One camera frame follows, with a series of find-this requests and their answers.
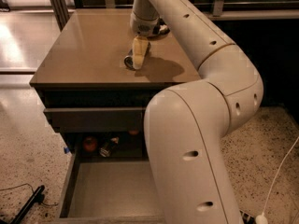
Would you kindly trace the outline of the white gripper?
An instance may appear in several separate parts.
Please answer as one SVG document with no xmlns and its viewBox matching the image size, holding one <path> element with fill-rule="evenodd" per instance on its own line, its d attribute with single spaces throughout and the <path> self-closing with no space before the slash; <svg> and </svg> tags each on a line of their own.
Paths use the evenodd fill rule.
<svg viewBox="0 0 299 224">
<path fill-rule="evenodd" d="M 133 40 L 133 68 L 139 70 L 143 65 L 149 45 L 147 37 L 167 35 L 170 29 L 158 13 L 154 13 L 154 15 L 149 18 L 142 18 L 132 12 L 130 27 L 133 33 L 137 35 Z"/>
</svg>

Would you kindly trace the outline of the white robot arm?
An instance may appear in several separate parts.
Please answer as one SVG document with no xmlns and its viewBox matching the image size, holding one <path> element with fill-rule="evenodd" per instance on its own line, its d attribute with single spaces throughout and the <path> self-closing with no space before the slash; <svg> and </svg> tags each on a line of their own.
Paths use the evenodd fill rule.
<svg viewBox="0 0 299 224">
<path fill-rule="evenodd" d="M 261 76 L 243 50 L 188 0 L 135 0 L 135 33 L 164 20 L 199 79 L 157 93 L 144 117 L 149 163 L 166 224 L 243 224 L 220 140 L 263 99 Z"/>
</svg>

